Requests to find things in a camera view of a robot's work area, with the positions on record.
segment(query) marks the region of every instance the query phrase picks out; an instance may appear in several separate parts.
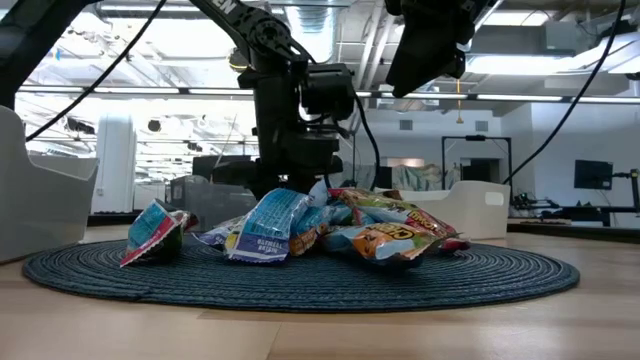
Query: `pile of snack bags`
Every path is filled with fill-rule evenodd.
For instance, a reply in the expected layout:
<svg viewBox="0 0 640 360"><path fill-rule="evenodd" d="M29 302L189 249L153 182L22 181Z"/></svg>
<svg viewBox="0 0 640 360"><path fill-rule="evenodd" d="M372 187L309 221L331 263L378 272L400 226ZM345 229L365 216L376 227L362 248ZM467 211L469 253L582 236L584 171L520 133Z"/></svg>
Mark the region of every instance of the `pile of snack bags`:
<svg viewBox="0 0 640 360"><path fill-rule="evenodd" d="M177 255L192 220L188 213L169 212L159 202L152 203L129 230L121 266ZM323 181L309 195L275 189L245 216L197 239L224 251L229 260L254 264L282 262L319 247L374 265L411 268L423 255L469 248L469 241L453 227L402 201L398 192L327 189Z"/></svg>

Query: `chip bag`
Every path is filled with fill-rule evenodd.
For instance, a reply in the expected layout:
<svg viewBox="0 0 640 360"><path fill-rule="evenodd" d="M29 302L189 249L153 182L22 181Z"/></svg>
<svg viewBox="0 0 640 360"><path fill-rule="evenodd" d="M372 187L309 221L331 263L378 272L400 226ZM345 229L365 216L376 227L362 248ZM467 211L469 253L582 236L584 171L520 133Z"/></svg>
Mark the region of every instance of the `chip bag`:
<svg viewBox="0 0 640 360"><path fill-rule="evenodd" d="M334 226L352 226L352 225L370 225L375 224L373 218L357 208L350 208L342 202L332 205L335 209L331 217L331 225Z"/></svg>
<svg viewBox="0 0 640 360"><path fill-rule="evenodd" d="M197 235L195 238L209 246L213 247L223 247L224 242L227 240L227 237L233 229L240 224L244 220L243 216L238 216L231 220L227 220L223 223L218 224L213 230L207 231L204 234Z"/></svg>
<svg viewBox="0 0 640 360"><path fill-rule="evenodd" d="M452 226L408 202L390 199L362 189L330 189L329 193L350 208L369 215L378 223L409 225L436 240L459 235Z"/></svg>
<svg viewBox="0 0 640 360"><path fill-rule="evenodd" d="M120 267L136 260L170 260L180 253L184 231L197 220L186 211L167 211L154 200L129 228L127 251Z"/></svg>
<svg viewBox="0 0 640 360"><path fill-rule="evenodd" d="M300 256L309 250L316 240L329 230L329 222L335 212L335 207L309 207L302 219L294 226L289 240L289 252L293 256Z"/></svg>
<svg viewBox="0 0 640 360"><path fill-rule="evenodd" d="M419 264L416 260L435 240L405 224L380 223L338 228L323 237L321 243L329 252L358 254L376 265L404 263L411 267Z"/></svg>
<svg viewBox="0 0 640 360"><path fill-rule="evenodd" d="M272 190L227 237L227 258L249 263L283 261L289 254L292 226L307 210L307 201L306 195L295 191Z"/></svg>

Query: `desk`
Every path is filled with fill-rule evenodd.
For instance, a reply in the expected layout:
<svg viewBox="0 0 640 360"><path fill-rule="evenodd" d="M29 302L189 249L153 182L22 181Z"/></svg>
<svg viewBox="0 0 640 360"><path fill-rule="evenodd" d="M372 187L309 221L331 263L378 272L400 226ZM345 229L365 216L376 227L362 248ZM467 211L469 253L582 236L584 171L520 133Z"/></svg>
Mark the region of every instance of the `desk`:
<svg viewBox="0 0 640 360"><path fill-rule="evenodd" d="M86 241L123 238L91 228ZM0 266L0 359L640 358L640 246L510 233L483 241L575 265L578 288L480 308L373 315L232 312L76 297Z"/></svg>

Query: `air duct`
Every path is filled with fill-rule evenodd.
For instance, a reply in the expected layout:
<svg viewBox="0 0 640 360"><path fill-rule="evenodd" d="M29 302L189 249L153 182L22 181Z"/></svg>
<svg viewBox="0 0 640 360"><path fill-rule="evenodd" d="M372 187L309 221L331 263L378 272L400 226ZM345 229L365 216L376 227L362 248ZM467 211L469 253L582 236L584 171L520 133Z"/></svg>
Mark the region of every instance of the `air duct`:
<svg viewBox="0 0 640 360"><path fill-rule="evenodd" d="M285 14L293 37L319 63L333 57L338 12L333 7L287 6Z"/></svg>

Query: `black robotic arm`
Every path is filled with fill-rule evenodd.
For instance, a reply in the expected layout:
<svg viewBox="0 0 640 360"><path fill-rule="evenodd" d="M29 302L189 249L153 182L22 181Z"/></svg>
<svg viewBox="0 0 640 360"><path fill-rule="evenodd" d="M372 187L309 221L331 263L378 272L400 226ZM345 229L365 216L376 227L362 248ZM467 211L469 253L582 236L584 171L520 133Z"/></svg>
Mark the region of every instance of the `black robotic arm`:
<svg viewBox="0 0 640 360"><path fill-rule="evenodd" d="M22 83L73 19L99 0L18 0L0 21L0 105L13 108ZM338 121L353 112L355 90L344 64L314 63L290 30L268 12L239 0L190 0L220 26L251 65L238 78L254 92L260 159L216 169L214 180L251 187L258 197L278 186L280 175L304 191L315 176L342 170L336 131L301 120L310 115ZM387 82L404 96L443 74L464 73L457 44L473 36L473 23L495 0L386 0L406 28Z"/></svg>

